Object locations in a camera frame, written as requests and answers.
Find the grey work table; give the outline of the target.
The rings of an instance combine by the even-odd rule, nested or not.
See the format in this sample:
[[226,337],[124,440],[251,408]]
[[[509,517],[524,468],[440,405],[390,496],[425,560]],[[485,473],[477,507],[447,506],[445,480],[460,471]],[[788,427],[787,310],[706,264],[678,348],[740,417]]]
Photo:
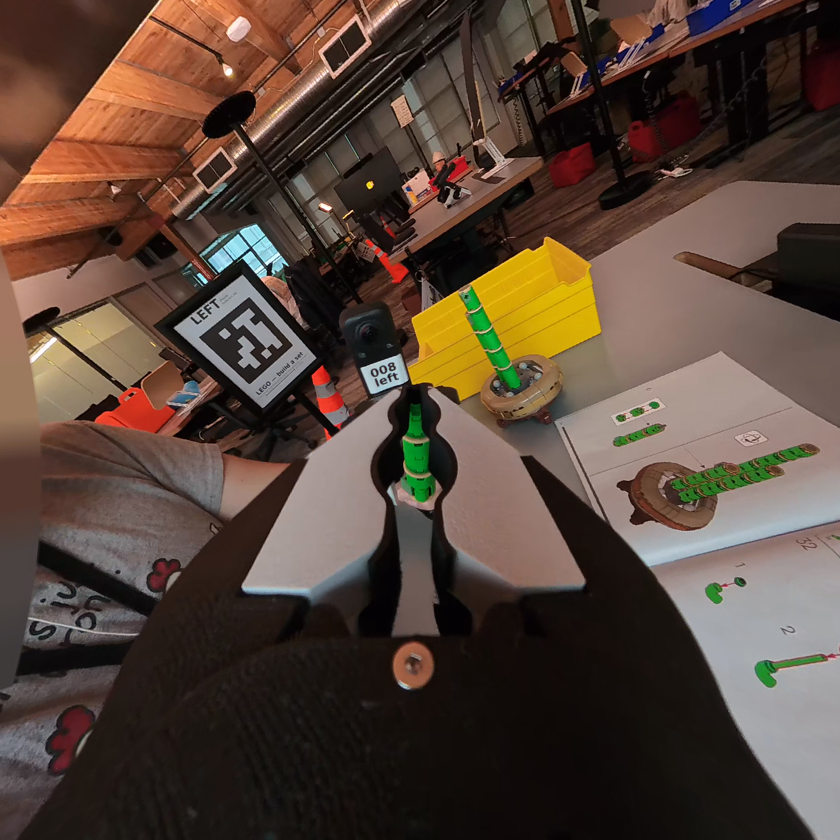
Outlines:
[[401,245],[392,253],[395,262],[403,262],[406,254],[414,255],[419,249],[432,244],[448,231],[464,226],[474,226],[480,219],[487,217],[498,204],[520,182],[534,175],[544,166],[541,157],[521,157],[513,159],[495,177],[498,182],[488,183],[480,179],[467,178],[470,195],[455,202],[451,207],[433,200],[417,209],[413,214],[415,237]]

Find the white vent grille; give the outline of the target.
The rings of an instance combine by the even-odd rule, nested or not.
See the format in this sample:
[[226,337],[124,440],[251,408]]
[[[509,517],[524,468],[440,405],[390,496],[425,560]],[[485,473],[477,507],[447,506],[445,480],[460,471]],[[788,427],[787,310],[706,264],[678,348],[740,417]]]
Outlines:
[[318,51],[332,79],[342,75],[372,45],[369,30],[359,15],[351,20]]
[[208,195],[223,186],[237,171],[237,165],[224,147],[220,147],[193,172],[193,178]]

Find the short green toy bamboo stalk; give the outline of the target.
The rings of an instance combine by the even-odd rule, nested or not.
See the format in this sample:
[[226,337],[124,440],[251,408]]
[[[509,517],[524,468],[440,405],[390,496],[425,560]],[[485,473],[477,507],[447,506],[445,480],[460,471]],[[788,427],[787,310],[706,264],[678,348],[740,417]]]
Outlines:
[[440,487],[429,468],[429,438],[424,431],[422,406],[410,405],[407,431],[402,437],[403,475],[395,485],[398,501],[420,511],[432,511]]

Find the silver air duct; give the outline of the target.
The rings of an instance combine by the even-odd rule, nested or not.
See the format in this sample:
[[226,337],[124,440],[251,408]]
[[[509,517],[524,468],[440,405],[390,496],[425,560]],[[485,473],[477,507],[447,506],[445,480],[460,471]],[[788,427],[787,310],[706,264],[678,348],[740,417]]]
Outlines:
[[389,92],[420,55],[436,55],[455,36],[462,13],[481,19],[485,2],[360,2],[371,45],[332,78],[321,58],[295,76],[279,99],[245,128],[279,173],[320,154]]

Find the black floor pole with base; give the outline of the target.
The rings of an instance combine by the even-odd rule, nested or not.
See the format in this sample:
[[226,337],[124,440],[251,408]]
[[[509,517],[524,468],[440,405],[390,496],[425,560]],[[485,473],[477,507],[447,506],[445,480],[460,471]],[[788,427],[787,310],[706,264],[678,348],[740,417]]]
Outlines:
[[603,211],[626,205],[645,194],[653,184],[650,171],[640,171],[636,174],[625,173],[622,156],[618,150],[618,140],[613,129],[613,122],[609,112],[601,77],[597,68],[595,50],[590,37],[589,27],[585,20],[582,1],[571,1],[574,19],[578,28],[578,40],[581,44],[584,63],[589,71],[591,86],[596,107],[602,118],[608,150],[612,159],[612,167],[616,175],[616,183],[609,186],[598,196],[598,203]]

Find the long green toy bamboo stalk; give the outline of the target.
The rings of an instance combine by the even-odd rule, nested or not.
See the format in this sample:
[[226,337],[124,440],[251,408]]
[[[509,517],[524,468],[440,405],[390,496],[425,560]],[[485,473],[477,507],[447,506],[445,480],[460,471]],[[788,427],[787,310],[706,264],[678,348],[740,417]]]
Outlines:
[[458,290],[458,297],[465,306],[469,326],[496,371],[500,383],[507,392],[517,392],[522,388],[517,369],[511,362],[475,289],[471,284],[467,284]]

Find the orange chair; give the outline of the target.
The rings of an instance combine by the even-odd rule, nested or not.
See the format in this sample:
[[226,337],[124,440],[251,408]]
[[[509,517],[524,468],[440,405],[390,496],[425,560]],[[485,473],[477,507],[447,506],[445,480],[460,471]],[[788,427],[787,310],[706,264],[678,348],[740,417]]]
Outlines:
[[96,424],[157,433],[175,414],[169,406],[155,409],[143,389],[132,387],[119,396],[118,407],[100,414]]

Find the person's grey printed shirt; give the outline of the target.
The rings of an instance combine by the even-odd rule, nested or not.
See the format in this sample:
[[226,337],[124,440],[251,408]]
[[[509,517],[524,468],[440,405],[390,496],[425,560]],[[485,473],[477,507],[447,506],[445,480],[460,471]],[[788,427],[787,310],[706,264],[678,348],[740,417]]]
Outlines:
[[[154,606],[222,527],[214,444],[97,423],[41,428],[40,539]],[[24,651],[38,668],[2,689],[2,838],[17,838],[68,772],[119,664],[88,648],[126,644],[146,616],[36,566]]]

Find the yellow plastic bin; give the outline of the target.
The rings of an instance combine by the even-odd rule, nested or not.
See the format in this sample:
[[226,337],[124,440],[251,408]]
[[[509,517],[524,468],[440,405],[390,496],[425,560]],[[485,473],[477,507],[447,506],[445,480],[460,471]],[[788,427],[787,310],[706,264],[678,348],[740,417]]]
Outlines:
[[[472,283],[512,360],[552,358],[601,332],[590,268],[546,237],[541,247],[523,250]],[[413,327],[419,355],[407,368],[412,383],[453,387],[461,400],[480,393],[492,367],[457,293],[415,316]]]

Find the large blue bin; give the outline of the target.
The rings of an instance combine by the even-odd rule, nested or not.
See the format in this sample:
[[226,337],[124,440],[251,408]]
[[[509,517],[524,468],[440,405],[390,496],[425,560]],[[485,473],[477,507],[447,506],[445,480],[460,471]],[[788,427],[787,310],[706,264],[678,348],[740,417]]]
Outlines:
[[773,14],[779,14],[789,10],[805,1],[766,1],[749,2],[742,4],[731,15],[720,21],[716,26],[709,28],[702,33],[691,33],[689,40],[700,42],[701,39],[714,39],[715,37],[738,31],[752,23],[763,20]]

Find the black framed marker sign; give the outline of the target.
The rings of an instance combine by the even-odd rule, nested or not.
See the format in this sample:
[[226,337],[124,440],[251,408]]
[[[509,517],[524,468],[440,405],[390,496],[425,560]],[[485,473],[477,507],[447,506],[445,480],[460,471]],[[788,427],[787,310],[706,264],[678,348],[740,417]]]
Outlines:
[[154,327],[258,415],[275,411],[323,364],[297,321],[243,260]]

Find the tan toy brick pot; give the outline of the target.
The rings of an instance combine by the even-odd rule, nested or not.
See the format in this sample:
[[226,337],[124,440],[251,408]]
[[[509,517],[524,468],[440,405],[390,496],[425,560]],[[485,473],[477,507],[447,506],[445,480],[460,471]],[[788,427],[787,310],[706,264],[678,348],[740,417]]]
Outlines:
[[555,361],[529,354],[488,377],[480,400],[500,427],[529,419],[551,425],[550,405],[560,395],[563,383],[564,375]]

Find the person's left forearm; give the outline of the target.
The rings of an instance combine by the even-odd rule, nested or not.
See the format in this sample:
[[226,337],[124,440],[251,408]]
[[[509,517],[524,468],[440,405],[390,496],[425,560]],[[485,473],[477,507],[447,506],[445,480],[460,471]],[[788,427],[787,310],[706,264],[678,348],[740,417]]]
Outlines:
[[218,518],[229,522],[290,466],[222,455],[224,479]]

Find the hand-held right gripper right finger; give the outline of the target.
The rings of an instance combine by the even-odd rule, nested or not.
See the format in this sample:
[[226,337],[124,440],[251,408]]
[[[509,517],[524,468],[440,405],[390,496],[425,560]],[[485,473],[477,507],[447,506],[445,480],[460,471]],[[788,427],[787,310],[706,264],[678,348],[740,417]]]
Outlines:
[[527,595],[579,593],[585,578],[518,451],[438,389],[421,387],[434,504],[434,614],[470,634]]

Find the orange traffic cone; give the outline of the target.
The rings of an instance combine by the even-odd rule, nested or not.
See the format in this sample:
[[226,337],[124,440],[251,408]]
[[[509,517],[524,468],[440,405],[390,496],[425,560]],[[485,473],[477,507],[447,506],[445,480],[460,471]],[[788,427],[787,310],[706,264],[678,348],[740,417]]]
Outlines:
[[350,411],[326,367],[322,365],[313,372],[311,380],[320,412],[336,429],[341,429],[341,426],[350,419]]
[[364,240],[364,243],[374,251],[375,256],[378,258],[378,260],[380,260],[382,266],[391,276],[392,284],[401,284],[404,281],[404,279],[409,275],[409,270],[400,263],[392,264],[386,252],[384,252],[382,248],[380,248],[378,245],[372,242],[369,238],[366,238]]

